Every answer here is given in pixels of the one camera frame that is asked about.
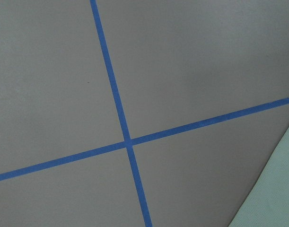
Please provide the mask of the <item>olive green long-sleeve shirt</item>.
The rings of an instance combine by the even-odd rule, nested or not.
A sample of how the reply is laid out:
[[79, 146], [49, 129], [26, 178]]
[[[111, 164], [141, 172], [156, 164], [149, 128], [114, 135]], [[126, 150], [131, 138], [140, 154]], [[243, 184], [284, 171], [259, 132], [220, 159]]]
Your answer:
[[277, 142], [255, 146], [264, 157], [251, 190], [230, 227], [289, 227], [289, 126]]

